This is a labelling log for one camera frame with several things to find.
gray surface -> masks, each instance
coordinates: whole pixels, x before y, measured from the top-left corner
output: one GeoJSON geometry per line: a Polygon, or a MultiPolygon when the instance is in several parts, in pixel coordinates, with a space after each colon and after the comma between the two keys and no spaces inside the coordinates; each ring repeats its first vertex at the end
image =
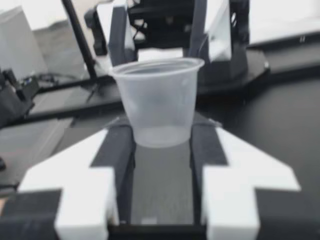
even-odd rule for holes
{"type": "Polygon", "coordinates": [[[133,224],[192,224],[189,143],[164,149],[138,146],[133,178],[133,224]]]}

black plastic part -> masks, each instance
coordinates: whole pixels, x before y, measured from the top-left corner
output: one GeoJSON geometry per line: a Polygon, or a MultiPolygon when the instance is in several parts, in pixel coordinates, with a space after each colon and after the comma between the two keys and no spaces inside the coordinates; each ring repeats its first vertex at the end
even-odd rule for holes
{"type": "Polygon", "coordinates": [[[108,226],[109,240],[206,240],[206,226],[120,225],[108,226]]]}
{"type": "Polygon", "coordinates": [[[84,15],[84,20],[85,20],[86,26],[91,29],[93,34],[93,38],[94,38],[93,49],[95,54],[97,56],[107,55],[108,54],[107,43],[101,28],[97,10],[94,8],[87,11],[84,15]]]}
{"type": "Polygon", "coordinates": [[[6,170],[7,166],[4,159],[0,156],[0,172],[6,170]]]}
{"type": "Polygon", "coordinates": [[[0,128],[24,116],[33,106],[31,100],[21,101],[12,87],[0,91],[0,128]]]}
{"type": "Polygon", "coordinates": [[[193,221],[200,224],[202,170],[205,165],[227,166],[228,162],[220,144],[216,126],[196,113],[190,139],[190,167],[192,171],[193,221]]]}
{"type": "Polygon", "coordinates": [[[126,224],[131,220],[135,150],[132,128],[127,119],[122,119],[109,126],[108,134],[91,164],[91,168],[113,167],[119,219],[126,224]]]}
{"type": "Polygon", "coordinates": [[[4,240],[57,240],[54,221],[60,190],[18,193],[10,197],[0,216],[4,240]]]}
{"type": "Polygon", "coordinates": [[[22,85],[21,91],[26,99],[33,99],[39,92],[40,86],[36,79],[31,78],[22,85]]]}
{"type": "Polygon", "coordinates": [[[19,97],[21,101],[26,101],[28,97],[23,92],[21,84],[17,81],[14,72],[11,69],[4,70],[2,72],[5,79],[10,83],[12,87],[15,89],[16,95],[19,97]]]}

translucent plastic cup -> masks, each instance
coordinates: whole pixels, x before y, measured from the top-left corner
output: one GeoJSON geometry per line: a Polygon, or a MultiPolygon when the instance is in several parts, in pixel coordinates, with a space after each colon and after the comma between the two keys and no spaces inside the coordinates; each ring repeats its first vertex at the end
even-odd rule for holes
{"type": "Polygon", "coordinates": [[[173,58],[132,62],[110,70],[137,144],[167,148],[190,138],[198,70],[203,65],[197,58],[173,58]]]}

